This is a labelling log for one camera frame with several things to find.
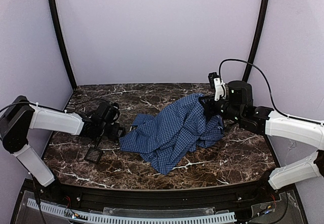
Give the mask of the blue checked shirt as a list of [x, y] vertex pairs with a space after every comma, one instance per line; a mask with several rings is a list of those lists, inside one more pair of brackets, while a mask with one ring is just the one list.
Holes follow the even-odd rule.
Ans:
[[120, 150], [138, 153], [152, 168], [167, 175], [188, 152], [213, 146], [224, 135], [220, 116], [207, 119], [199, 99], [190, 94], [166, 106], [156, 116], [138, 114], [133, 130], [119, 139]]

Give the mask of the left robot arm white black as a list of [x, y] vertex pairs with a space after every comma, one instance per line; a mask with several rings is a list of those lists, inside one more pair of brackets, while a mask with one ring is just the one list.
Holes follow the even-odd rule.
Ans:
[[103, 101], [90, 113], [68, 113], [18, 96], [1, 109], [1, 142], [5, 150], [15, 156], [43, 187], [56, 182], [56, 177], [29, 144], [27, 135], [31, 129], [68, 133], [94, 140], [98, 145], [103, 136], [118, 140], [126, 133], [117, 120], [119, 105]]

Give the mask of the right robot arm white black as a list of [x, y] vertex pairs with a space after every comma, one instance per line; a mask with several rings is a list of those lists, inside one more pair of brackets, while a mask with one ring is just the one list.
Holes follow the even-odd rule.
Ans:
[[199, 98], [205, 116], [219, 115], [247, 131], [278, 136], [311, 145], [316, 151], [287, 166], [267, 170], [262, 184], [273, 190], [313, 177], [323, 176], [323, 122], [284, 116], [270, 107], [254, 106], [252, 86], [243, 81], [223, 83], [214, 79], [214, 96]]

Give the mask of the black square box lid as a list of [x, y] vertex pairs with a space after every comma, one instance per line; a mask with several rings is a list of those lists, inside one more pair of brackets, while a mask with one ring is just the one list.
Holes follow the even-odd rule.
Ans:
[[84, 160], [94, 163], [94, 164], [98, 164], [101, 157], [102, 157], [103, 151], [94, 147], [91, 147], [88, 149]]

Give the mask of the black front aluminium rail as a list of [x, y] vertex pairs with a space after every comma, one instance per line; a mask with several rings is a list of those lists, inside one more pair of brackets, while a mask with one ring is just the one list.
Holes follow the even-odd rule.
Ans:
[[255, 183], [208, 187], [189, 190], [113, 190], [64, 184], [73, 207], [103, 210], [125, 209], [175, 210], [189, 208], [243, 208], [260, 200]]

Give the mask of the right black frame post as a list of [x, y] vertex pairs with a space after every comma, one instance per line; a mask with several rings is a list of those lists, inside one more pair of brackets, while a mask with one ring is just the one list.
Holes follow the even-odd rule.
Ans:
[[262, 30], [263, 30], [263, 25], [264, 25], [266, 13], [267, 13], [268, 1], [269, 0], [261, 0], [261, 3], [260, 3], [260, 9], [259, 9], [259, 15], [258, 15], [258, 20], [257, 20], [257, 24], [256, 24], [256, 29], [255, 29], [249, 57], [248, 57], [248, 63], [250, 63], [250, 64], [254, 63], [254, 60], [255, 60], [255, 57], [257, 54], [257, 50], [258, 50], [258, 46], [259, 46], [259, 42], [260, 42]]

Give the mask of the black frame post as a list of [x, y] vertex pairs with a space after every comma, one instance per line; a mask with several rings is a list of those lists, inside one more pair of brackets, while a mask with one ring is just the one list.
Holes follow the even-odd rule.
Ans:
[[49, 8], [50, 8], [50, 13], [52, 17], [52, 23], [57, 39], [57, 43], [59, 46], [59, 51], [63, 60], [64, 68], [66, 71], [66, 74], [68, 76], [70, 85], [72, 87], [72, 90], [74, 91], [77, 88], [76, 80], [72, 71], [71, 63], [69, 61], [62, 29], [61, 29], [61, 24], [59, 20], [59, 15], [58, 15], [58, 9], [56, 5], [56, 0], [48, 0]]
[[254, 60], [255, 60], [255, 57], [257, 54], [257, 50], [258, 50], [258, 46], [259, 46], [259, 42], [260, 42], [262, 30], [263, 30], [263, 25], [264, 25], [266, 13], [267, 13], [268, 1], [269, 0], [261, 0], [261, 3], [260, 3], [260, 9], [259, 9], [259, 15], [258, 15], [258, 20], [257, 20], [257, 24], [256, 24], [256, 29], [255, 29], [249, 57], [248, 57], [248, 63], [250, 63], [250, 64], [254, 63]]

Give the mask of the left black frame post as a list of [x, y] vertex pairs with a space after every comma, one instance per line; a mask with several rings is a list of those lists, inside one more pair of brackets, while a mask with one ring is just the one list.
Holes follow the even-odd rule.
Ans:
[[68, 76], [70, 85], [72, 87], [72, 90], [74, 91], [77, 88], [76, 80], [72, 71], [71, 63], [69, 61], [62, 29], [61, 29], [61, 24], [59, 20], [59, 15], [58, 15], [58, 9], [56, 5], [56, 0], [48, 0], [49, 8], [50, 8], [50, 13], [52, 17], [52, 23], [57, 39], [57, 43], [59, 46], [59, 51], [63, 60], [64, 68], [66, 71], [66, 74]]

